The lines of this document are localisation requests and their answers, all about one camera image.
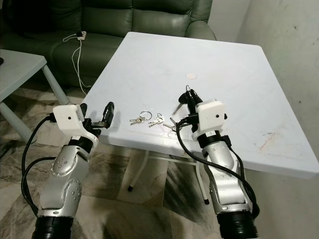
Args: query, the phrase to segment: green leather sofa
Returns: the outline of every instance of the green leather sofa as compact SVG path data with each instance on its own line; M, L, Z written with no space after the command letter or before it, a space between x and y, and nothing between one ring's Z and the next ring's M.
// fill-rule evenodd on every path
M80 75L93 85L130 31L216 40L207 25L212 0L54 0L54 32L14 32L1 36L1 48L45 56L61 84L79 86L71 61L79 41L62 39L87 31L82 44Z

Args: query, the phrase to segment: marble tile floor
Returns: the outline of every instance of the marble tile floor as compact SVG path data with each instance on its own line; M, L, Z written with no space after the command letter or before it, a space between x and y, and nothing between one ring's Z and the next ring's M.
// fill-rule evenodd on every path
M76 88L66 90L66 94L75 104L83 99ZM10 100L14 112L30 128L58 105L49 88L19 88ZM0 122L0 135L0 238L31 238L35 217L20 192L25 143L4 120ZM67 141L54 124L45 123L28 151L27 164L40 157L56 156ZM193 166L150 159L133 191L127 191L143 157L143 150L103 144L92 152L73 238L219 239L212 205L202 200ZM36 204L50 164L38 163L28 175ZM171 178L174 173L178 178Z

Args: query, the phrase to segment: floor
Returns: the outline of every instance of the floor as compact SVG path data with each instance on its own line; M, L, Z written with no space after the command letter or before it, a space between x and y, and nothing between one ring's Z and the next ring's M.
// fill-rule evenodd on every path
M74 104L84 98L77 88L65 91ZM6 103L30 128L58 105L50 88L38 84L22 86ZM20 192L25 143L4 119L0 135L0 239L31 238L36 218ZM67 141L56 125L46 122L30 147L27 163L56 156ZM96 148L73 224L73 238L220 239L212 204L204 204L193 166L149 160L133 191L127 191L143 155L142 150L112 145ZM49 167L50 162L40 163L28 176L36 204ZM319 178L301 180L251 170L247 170L247 178L261 208L256 219L261 238L317 238Z

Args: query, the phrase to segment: white wall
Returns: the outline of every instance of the white wall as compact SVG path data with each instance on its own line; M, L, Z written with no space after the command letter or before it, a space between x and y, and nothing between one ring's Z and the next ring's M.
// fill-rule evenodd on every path
M217 40L236 40L250 0L213 0L208 25Z
M319 158L319 1L252 0L238 42L260 45ZM252 172L263 239L316 239L319 177Z

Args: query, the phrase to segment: white plastic table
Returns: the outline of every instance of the white plastic table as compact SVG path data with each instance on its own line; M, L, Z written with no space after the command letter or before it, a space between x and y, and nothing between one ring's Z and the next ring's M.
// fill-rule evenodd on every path
M222 134L246 168L311 178L318 161L260 46L130 32L84 102L87 116L100 120L108 101L115 104L112 126L100 141L185 156L174 132L147 122L130 126L141 111L161 113L171 123L178 97L190 85L205 101L226 105ZM183 106L172 117L187 115ZM191 130L185 145L201 152Z
M0 66L0 112L21 138L27 142L32 131L2 101L40 69L42 69L60 104L66 105L69 100L47 67L44 56L3 49L0 50L0 56L4 59Z

